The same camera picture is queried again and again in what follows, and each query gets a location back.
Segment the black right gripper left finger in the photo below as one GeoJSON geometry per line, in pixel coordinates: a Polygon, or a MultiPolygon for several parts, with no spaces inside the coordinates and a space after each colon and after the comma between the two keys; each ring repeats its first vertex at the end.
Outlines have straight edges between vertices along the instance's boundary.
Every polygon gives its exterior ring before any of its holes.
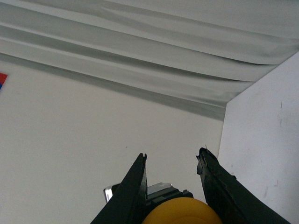
{"type": "Polygon", "coordinates": [[[147,198],[147,155],[140,153],[93,224],[140,224],[147,198]]]}

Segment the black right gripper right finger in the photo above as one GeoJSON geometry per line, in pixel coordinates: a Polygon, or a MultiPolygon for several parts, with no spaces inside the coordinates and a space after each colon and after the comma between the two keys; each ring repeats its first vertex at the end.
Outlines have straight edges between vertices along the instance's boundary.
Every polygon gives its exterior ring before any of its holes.
{"type": "Polygon", "coordinates": [[[224,224],[288,224],[248,191],[206,148],[196,156],[205,200],[224,224]]]}

